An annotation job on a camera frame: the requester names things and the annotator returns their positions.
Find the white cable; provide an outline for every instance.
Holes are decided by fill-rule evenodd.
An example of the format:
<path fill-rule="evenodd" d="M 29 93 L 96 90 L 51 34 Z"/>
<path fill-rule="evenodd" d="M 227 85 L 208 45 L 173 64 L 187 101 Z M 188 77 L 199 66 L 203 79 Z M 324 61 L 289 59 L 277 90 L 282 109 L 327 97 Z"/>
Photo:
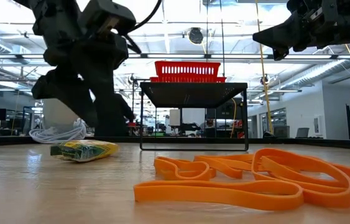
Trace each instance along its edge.
<path fill-rule="evenodd" d="M 29 132 L 32 139 L 43 144 L 59 144 L 69 140 L 82 140 L 86 136 L 86 126 L 80 119 L 74 122 L 74 129 L 59 133 L 56 128 L 33 129 Z"/>

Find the wooden tabletop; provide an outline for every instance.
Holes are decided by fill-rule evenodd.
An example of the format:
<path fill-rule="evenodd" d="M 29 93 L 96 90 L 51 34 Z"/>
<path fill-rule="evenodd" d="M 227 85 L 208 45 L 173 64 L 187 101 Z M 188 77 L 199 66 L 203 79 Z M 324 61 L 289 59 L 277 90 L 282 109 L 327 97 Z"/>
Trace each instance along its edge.
<path fill-rule="evenodd" d="M 224 147 L 243 146 L 205 145 L 207 149 Z M 252 144 L 249 152 L 263 147 L 318 156 L 350 166 L 350 149 Z M 134 184 L 158 179 L 153 166 L 156 156 L 192 159 L 195 154 L 235 153 L 140 151 L 136 144 L 121 144 L 119 152 L 109 158 L 77 164 L 50 157 L 48 145 L 0 146 L 0 224 L 350 224 L 350 210 L 330 210 L 311 205 L 288 212 L 263 212 L 212 203 L 134 202 Z M 239 182 L 252 179 L 246 173 L 243 180 L 231 180 L 222 175 L 214 180 Z"/>

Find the orange rubber band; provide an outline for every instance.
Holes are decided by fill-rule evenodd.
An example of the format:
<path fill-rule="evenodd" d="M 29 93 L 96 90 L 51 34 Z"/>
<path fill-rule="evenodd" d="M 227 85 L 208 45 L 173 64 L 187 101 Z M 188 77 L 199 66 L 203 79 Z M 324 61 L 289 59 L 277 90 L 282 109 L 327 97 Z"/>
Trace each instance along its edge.
<path fill-rule="evenodd" d="M 304 202 L 350 208 L 350 167 L 279 149 L 261 149 L 244 155 L 195 156 L 194 162 L 157 157 L 154 166 L 166 181 L 135 185 L 137 202 L 213 202 L 273 211 L 294 209 Z M 242 178 L 242 172 L 251 171 L 256 181 L 209 182 L 216 170 L 237 179 Z M 301 170 L 322 172 L 333 180 L 308 176 Z"/>
<path fill-rule="evenodd" d="M 302 191 L 297 184 L 273 180 L 240 184 L 198 180 L 151 181 L 134 186 L 136 202 L 211 202 L 269 211 L 298 208 L 303 204 Z"/>

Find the chip bag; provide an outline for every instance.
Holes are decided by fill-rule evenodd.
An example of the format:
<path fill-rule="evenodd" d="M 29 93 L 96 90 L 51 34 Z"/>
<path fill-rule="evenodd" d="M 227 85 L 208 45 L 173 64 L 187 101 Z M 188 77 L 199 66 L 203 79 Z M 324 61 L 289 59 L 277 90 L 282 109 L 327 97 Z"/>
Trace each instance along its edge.
<path fill-rule="evenodd" d="M 108 157 L 118 151 L 119 146 L 97 140 L 72 140 L 50 146 L 50 155 L 64 161 L 89 162 Z"/>

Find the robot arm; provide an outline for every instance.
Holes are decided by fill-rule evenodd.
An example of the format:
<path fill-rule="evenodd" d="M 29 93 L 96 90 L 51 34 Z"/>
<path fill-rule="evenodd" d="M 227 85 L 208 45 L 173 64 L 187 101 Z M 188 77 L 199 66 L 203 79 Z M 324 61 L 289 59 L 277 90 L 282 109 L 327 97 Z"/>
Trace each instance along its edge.
<path fill-rule="evenodd" d="M 140 53 L 127 35 L 136 28 L 133 13 L 111 0 L 90 0 L 83 12 L 75 0 L 15 2 L 34 13 L 34 34 L 43 36 L 47 46 L 44 59 L 56 66 L 38 79 L 33 97 L 59 99 L 95 127 L 96 136 L 125 135 L 124 113 L 129 113 L 121 109 L 124 100 L 114 94 L 113 70 L 128 58 L 128 47 Z"/>
<path fill-rule="evenodd" d="M 350 44 L 350 0 L 289 0 L 292 15 L 282 24 L 253 35 L 256 42 L 273 48 L 275 60 L 289 54 L 292 47 Z"/>

